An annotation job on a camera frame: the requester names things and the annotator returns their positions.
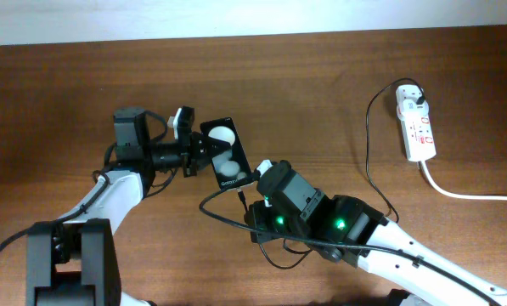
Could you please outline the black smartphone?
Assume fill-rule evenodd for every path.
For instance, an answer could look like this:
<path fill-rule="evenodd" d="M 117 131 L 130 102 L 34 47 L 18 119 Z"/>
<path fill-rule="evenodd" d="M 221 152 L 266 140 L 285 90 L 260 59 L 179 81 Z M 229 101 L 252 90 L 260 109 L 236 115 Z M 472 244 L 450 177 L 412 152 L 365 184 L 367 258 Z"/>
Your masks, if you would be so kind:
<path fill-rule="evenodd" d="M 211 164 L 220 189 L 251 174 L 249 162 L 231 117 L 202 122 L 200 131 L 209 138 L 230 144 L 228 149 L 218 154 L 215 147 L 208 150 L 212 156 Z"/>

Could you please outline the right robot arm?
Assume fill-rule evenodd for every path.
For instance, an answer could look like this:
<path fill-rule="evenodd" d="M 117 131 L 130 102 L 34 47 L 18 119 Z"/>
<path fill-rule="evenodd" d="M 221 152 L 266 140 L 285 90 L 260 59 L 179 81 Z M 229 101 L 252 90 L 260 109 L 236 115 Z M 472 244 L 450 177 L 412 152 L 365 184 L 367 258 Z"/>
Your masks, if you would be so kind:
<path fill-rule="evenodd" d="M 302 241 L 330 262 L 389 280 L 430 305 L 507 305 L 507 289 L 436 254 L 357 197 L 328 197 L 287 161 L 265 160 L 252 178 L 263 197 L 245 215 L 255 243 Z"/>

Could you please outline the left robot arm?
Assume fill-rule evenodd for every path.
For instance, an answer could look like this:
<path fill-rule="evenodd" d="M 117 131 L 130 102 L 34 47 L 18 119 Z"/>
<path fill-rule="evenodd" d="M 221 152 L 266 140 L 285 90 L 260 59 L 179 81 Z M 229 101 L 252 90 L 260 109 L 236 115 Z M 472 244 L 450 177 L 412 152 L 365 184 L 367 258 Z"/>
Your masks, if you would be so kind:
<path fill-rule="evenodd" d="M 182 106 L 165 119 L 153 114 L 174 140 L 150 137 L 147 116 L 140 107 L 116 110 L 115 143 L 106 151 L 104 166 L 93 173 L 91 191 L 69 212 L 53 221 L 37 222 L 27 231 L 28 305 L 142 305 L 126 294 L 113 235 L 143 199 L 152 196 L 158 172 L 183 170 L 195 176 L 211 159 L 236 141 L 221 132 L 193 131 L 194 109 Z"/>

